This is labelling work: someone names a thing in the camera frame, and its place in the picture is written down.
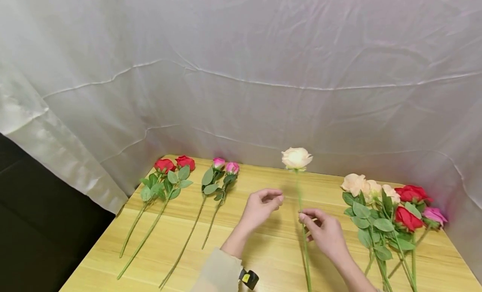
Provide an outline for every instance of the wooden table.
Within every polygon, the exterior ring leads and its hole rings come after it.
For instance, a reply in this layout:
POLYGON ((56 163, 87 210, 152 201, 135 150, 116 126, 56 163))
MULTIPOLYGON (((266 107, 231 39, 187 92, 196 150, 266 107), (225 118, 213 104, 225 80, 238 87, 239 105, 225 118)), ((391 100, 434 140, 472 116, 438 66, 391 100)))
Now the wooden table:
MULTIPOLYGON (((175 156, 167 158, 174 161, 175 156)), ((148 241, 120 280, 115 278, 142 240, 162 204, 158 202, 144 213, 127 245, 124 257, 120 259, 118 253, 124 238, 142 207, 140 188, 137 188, 123 211, 92 247, 61 291, 158 291, 159 283, 171 269, 193 225, 202 201, 201 178, 210 164, 211 162, 206 159, 196 159, 196 170, 190 176, 194 184, 184 189, 177 199, 169 202, 148 241)), ((301 176, 300 187, 304 193, 304 206, 319 207, 339 218, 353 258, 362 269, 365 269, 369 260, 368 250, 358 241, 356 226, 348 216, 343 215, 347 207, 342 200, 342 190, 339 187, 343 178, 308 172, 301 176)), ((201 250, 216 204, 212 197, 206 201, 193 236, 164 291, 190 290, 213 248, 220 247, 237 224, 248 195, 264 187, 283 190, 285 202, 281 209, 274 212, 251 237, 243 254, 244 266, 254 270, 260 277, 256 287, 258 292, 306 291, 294 185, 295 175, 292 172, 241 165, 237 184, 229 193, 225 205, 219 210, 206 247, 201 250)), ((316 245, 310 243, 309 251, 313 291, 347 291, 342 278, 329 260, 318 251, 316 245)), ((387 269, 392 270, 396 263, 396 260, 390 260, 387 269)), ((368 277, 375 286, 381 287, 381 276, 376 264, 368 277)), ((430 232, 418 247, 417 279, 420 292, 482 291, 475 276, 443 231, 430 232)), ((396 292, 411 291, 402 268, 390 282, 396 292)))

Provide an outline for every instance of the beige sleeve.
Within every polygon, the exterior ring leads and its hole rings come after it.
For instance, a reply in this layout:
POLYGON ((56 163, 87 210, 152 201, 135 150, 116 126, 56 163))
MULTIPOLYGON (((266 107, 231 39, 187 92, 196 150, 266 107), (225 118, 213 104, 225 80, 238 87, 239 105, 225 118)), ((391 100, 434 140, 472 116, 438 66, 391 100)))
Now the beige sleeve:
POLYGON ((237 292, 241 260, 216 248, 201 270, 191 292, 237 292))

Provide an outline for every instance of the dark floor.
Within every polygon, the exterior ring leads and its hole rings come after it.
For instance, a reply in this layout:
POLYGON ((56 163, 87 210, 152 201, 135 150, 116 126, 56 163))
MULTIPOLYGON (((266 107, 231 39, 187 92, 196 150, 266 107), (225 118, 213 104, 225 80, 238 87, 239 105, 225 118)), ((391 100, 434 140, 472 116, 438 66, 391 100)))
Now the dark floor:
POLYGON ((0 134, 0 292, 56 292, 114 215, 0 134))

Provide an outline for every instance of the white backdrop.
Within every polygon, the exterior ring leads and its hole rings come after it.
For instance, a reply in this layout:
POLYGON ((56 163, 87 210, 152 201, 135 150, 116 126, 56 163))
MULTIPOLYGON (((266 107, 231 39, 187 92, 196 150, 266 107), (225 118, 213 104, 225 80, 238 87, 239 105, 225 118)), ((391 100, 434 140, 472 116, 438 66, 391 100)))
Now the white backdrop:
POLYGON ((482 279, 481 7, 0 0, 0 131, 112 212, 158 156, 304 146, 312 172, 425 187, 482 279))

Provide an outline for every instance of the hand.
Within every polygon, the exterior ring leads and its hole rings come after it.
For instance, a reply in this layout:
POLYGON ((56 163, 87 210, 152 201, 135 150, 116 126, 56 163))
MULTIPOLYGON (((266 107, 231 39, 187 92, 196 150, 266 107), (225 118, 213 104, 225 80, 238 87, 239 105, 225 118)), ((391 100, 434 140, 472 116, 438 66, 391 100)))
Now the hand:
POLYGON ((282 206, 284 199, 282 191, 272 188, 264 188, 250 194, 238 227, 251 234, 273 211, 282 206))
POLYGON ((336 218, 322 210, 306 208, 299 214, 299 219, 305 225, 305 231, 309 232, 308 242, 315 241, 330 260, 343 259, 346 254, 349 256, 340 222, 336 218))

